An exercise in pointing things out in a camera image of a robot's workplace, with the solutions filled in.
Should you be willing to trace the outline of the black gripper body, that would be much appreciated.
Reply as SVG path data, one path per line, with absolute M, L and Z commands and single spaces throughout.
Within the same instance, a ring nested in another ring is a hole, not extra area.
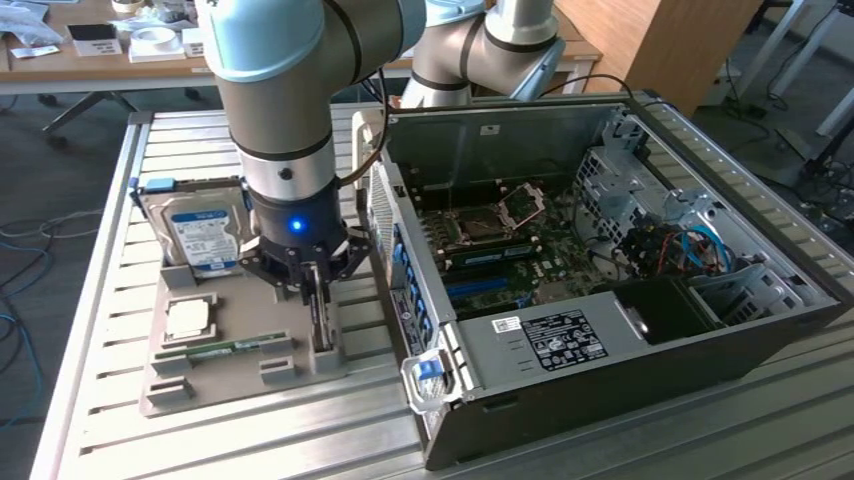
M 286 263 L 326 262 L 346 240 L 340 214 L 338 188 L 326 185 L 310 197 L 276 200 L 248 190 L 260 229 L 262 251 Z

